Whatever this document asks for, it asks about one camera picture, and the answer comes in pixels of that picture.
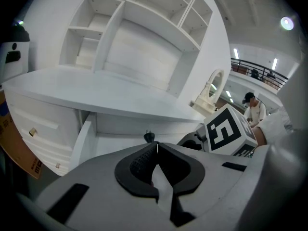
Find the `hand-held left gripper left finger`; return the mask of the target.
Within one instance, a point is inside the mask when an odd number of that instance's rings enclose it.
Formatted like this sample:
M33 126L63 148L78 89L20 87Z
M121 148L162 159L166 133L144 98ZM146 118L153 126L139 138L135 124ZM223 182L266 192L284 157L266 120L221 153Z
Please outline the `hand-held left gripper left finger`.
M152 185L152 174L158 164L157 142L122 158L115 167L117 182L131 195L158 198L159 191Z

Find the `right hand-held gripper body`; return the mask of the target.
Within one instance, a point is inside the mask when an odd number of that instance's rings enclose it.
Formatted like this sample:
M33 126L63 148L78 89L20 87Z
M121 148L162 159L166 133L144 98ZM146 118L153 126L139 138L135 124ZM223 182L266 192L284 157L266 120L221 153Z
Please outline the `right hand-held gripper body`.
M186 155L210 157L247 157L256 147L257 140L245 117L226 104L204 120L205 136L201 150L178 146Z

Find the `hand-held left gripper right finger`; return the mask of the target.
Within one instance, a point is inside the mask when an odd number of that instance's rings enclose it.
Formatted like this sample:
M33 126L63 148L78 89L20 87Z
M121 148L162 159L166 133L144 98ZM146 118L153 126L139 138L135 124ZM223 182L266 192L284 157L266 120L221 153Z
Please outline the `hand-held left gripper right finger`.
M174 194L193 193L205 177L202 163L163 143L158 144L158 164Z

